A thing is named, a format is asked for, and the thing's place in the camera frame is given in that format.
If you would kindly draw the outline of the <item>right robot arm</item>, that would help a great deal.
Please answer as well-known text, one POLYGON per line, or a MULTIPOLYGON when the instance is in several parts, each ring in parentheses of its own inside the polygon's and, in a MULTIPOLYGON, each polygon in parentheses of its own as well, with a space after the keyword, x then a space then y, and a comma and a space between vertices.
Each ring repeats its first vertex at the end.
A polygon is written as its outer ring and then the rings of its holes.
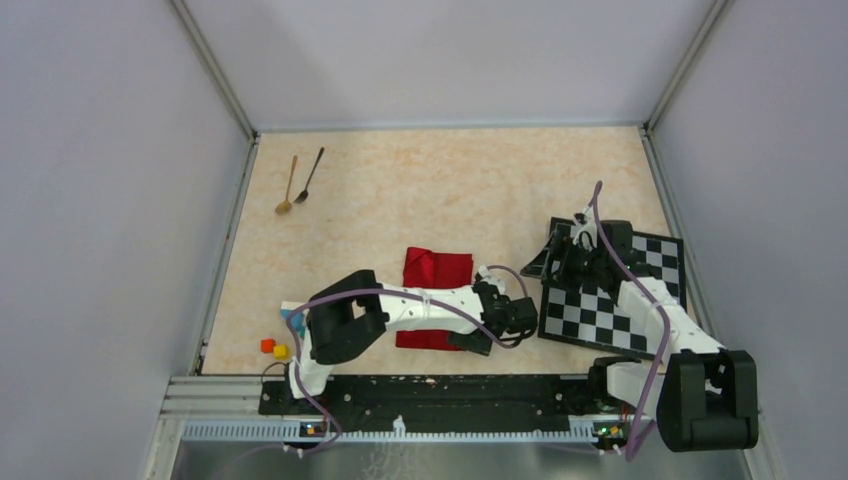
POLYGON ((590 370, 589 404, 626 403, 675 452, 746 450, 759 440, 757 367, 687 311, 684 245, 586 216, 551 221, 546 244, 521 271, 543 287, 541 338, 604 352, 590 370))

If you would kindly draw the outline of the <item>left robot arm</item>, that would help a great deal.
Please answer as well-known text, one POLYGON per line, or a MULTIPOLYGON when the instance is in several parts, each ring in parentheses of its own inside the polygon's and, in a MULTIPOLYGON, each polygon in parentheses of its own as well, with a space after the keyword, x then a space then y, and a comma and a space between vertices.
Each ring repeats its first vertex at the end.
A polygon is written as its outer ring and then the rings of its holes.
POLYGON ((510 298, 485 267, 472 284, 447 289, 394 286, 358 270, 297 310, 301 323, 286 318, 300 340, 282 398, 302 414, 317 407, 335 366, 358 358, 387 332, 444 331, 448 345, 487 356, 493 345, 514 348, 533 335, 539 316, 530 296, 510 298))

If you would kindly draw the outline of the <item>red cloth napkin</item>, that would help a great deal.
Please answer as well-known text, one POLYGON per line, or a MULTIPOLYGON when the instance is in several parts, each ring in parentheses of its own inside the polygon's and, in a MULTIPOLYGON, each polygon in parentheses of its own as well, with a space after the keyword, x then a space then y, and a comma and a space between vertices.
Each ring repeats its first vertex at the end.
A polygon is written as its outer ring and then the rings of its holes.
MULTIPOLYGON (((469 285, 473 272, 471 253, 439 253, 408 247, 403 268, 403 287, 449 289, 469 285)), ((448 343, 445 330, 400 331, 395 346, 403 349, 459 351, 448 343)))

